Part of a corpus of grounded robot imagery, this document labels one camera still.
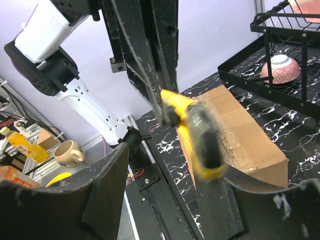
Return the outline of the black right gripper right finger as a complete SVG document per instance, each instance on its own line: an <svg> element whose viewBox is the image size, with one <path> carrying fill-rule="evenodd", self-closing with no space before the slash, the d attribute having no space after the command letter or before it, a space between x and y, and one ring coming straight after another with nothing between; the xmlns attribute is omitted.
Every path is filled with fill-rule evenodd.
<svg viewBox="0 0 320 240"><path fill-rule="evenodd" d="M230 166L218 180L194 177L206 240L318 240L320 181L282 188Z"/></svg>

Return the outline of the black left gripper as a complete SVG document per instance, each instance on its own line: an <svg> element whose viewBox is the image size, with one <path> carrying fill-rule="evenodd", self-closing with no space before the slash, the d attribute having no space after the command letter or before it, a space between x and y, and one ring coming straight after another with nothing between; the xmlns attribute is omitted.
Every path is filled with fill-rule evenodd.
<svg viewBox="0 0 320 240"><path fill-rule="evenodd" d="M113 73L126 72L130 84L163 123L160 88L178 92L178 1L151 0L153 39L147 39L139 0L100 0L113 57Z"/></svg>

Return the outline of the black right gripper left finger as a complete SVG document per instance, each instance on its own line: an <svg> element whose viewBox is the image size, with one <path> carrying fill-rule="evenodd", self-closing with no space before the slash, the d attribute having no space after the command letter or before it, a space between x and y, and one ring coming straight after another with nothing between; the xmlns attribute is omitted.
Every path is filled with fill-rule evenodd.
<svg viewBox="0 0 320 240"><path fill-rule="evenodd" d="M119 144L94 164L52 186L0 183L3 240L115 240L129 161Z"/></svg>

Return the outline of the brown cardboard express box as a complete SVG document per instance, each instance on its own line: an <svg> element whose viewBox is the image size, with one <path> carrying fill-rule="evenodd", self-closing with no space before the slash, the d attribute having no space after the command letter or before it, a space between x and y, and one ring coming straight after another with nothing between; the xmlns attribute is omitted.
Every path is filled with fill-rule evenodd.
<svg viewBox="0 0 320 240"><path fill-rule="evenodd" d="M188 105L204 102L220 124L226 162L257 180L288 187L287 157L226 87L221 85L196 98L175 94L170 101L182 118Z"/></svg>

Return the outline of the yellow utility knife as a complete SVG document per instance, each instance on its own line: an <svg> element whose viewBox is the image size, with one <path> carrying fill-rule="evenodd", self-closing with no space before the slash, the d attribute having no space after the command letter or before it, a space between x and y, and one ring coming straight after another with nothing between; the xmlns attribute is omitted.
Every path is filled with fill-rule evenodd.
<svg viewBox="0 0 320 240"><path fill-rule="evenodd" d="M167 89L160 91L167 122L176 128L191 157L194 175L203 181L221 178L227 168L221 151L218 123L209 107Z"/></svg>

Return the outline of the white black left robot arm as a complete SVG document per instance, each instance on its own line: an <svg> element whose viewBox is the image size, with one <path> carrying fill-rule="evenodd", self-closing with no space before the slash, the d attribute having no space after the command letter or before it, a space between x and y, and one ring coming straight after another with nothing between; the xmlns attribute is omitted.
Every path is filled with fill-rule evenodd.
<svg viewBox="0 0 320 240"><path fill-rule="evenodd" d="M178 5L176 0L40 0L4 50L39 92L70 105L112 148L127 143L129 167L140 170L150 162L141 148L143 136L97 100L62 43L88 17L103 20L113 72L126 72L158 122L168 124L173 111L165 106L161 91L178 91Z"/></svg>

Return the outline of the yellow plastic bowl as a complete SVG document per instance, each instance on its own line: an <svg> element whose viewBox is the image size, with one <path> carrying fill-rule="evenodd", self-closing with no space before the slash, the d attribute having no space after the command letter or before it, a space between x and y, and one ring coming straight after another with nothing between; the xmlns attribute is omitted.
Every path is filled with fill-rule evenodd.
<svg viewBox="0 0 320 240"><path fill-rule="evenodd" d="M57 183L58 181L61 181L65 178L70 177L72 174L70 172L63 172L57 176L55 176L50 182L47 183L47 185L45 186L46 188L53 185L54 183Z"/></svg>

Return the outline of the yellow juice bottle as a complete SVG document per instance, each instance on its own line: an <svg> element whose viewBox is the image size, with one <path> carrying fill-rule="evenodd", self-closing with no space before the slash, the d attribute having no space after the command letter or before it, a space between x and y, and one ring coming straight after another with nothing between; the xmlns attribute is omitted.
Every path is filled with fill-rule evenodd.
<svg viewBox="0 0 320 240"><path fill-rule="evenodd" d="M19 132L3 127L0 129L0 133L20 153L38 164L43 163L49 156L47 150Z"/></svg>

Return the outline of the orange snack package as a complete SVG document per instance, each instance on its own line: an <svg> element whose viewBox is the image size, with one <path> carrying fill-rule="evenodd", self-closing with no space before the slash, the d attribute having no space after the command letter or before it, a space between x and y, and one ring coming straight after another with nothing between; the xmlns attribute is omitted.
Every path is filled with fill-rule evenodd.
<svg viewBox="0 0 320 240"><path fill-rule="evenodd" d="M0 167L0 180L12 182L25 188L38 188L41 186L41 184L12 166Z"/></svg>

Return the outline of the pink patterned bowl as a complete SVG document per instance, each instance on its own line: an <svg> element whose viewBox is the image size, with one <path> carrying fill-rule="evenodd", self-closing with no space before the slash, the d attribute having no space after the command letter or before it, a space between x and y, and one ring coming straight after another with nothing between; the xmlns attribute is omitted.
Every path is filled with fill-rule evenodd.
<svg viewBox="0 0 320 240"><path fill-rule="evenodd" d="M285 55L274 55L270 59L272 83L274 85L282 85L297 79L301 74L298 62Z"/></svg>

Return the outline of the beige pink floral plate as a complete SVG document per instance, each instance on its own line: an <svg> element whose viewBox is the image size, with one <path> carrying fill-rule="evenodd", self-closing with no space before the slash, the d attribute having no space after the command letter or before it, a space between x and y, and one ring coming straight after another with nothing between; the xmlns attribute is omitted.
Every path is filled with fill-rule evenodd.
<svg viewBox="0 0 320 240"><path fill-rule="evenodd" d="M288 0L296 14L320 14L320 0Z"/></svg>

